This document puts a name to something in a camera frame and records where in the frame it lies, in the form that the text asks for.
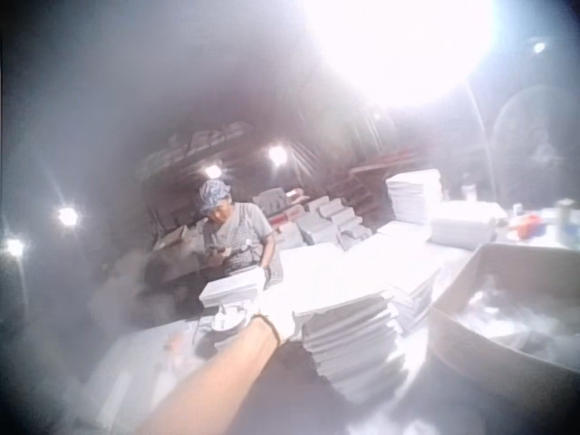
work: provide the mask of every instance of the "light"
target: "light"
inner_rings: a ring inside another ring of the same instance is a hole
[[[58,218],[65,227],[74,227],[79,221],[79,215],[73,208],[61,208],[58,212]]]
[[[328,63],[371,102],[431,102],[491,48],[492,0],[304,0]]]
[[[6,252],[14,258],[20,258],[24,253],[24,243],[17,238],[9,238],[6,240]]]
[[[534,53],[540,54],[546,49],[546,43],[535,43],[534,44]]]
[[[270,148],[269,154],[270,159],[272,159],[272,161],[277,167],[284,165],[288,161],[288,153],[286,152],[284,147],[281,147],[279,145]]]
[[[211,165],[206,168],[206,175],[210,179],[218,179],[221,177],[221,169],[218,165]]]

